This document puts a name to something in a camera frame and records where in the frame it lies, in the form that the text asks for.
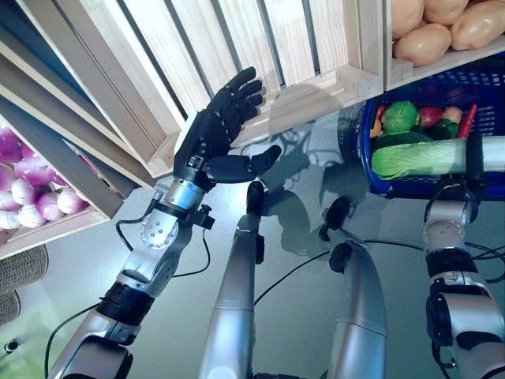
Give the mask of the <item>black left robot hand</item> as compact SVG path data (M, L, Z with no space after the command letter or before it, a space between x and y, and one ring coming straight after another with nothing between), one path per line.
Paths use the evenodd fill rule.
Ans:
M203 191L218 183L249 182L268 171L282 149L274 144L255 156L229 153L245 122L255 118L264 101L262 81L254 67L243 69L197 113L174 157L174 176Z

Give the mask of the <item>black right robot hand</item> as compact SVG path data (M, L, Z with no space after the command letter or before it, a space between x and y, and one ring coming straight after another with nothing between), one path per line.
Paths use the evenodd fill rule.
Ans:
M482 136L470 136L465 143L465 172L456 179L442 181L433 201L470 201L479 205L484 199L486 181Z

